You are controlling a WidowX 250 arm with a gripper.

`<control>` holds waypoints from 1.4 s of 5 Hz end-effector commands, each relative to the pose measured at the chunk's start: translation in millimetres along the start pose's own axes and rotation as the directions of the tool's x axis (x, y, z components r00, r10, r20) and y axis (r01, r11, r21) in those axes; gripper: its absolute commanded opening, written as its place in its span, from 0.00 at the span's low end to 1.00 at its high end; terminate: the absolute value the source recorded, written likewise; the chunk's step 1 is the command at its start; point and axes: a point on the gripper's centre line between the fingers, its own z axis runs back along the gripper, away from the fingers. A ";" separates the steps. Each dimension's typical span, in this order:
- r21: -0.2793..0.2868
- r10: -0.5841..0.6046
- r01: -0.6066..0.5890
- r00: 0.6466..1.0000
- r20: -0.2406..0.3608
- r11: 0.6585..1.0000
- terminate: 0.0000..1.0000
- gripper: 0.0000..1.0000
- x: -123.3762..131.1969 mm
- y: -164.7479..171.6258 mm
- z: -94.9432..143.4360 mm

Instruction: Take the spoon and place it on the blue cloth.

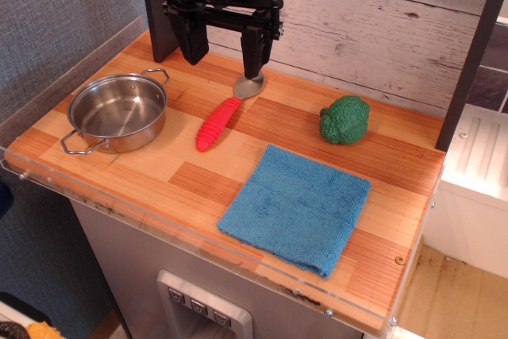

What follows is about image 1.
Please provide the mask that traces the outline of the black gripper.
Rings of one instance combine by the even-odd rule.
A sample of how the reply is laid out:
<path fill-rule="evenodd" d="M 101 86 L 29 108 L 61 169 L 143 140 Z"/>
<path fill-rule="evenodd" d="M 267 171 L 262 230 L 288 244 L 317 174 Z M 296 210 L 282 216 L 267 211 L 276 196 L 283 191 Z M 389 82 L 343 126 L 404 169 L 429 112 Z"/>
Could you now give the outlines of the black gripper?
<path fill-rule="evenodd" d="M 283 34 L 283 0 L 166 0 L 164 12 L 183 57 L 196 65 L 209 51 L 209 25 L 241 33 L 244 75 L 258 76 Z"/>

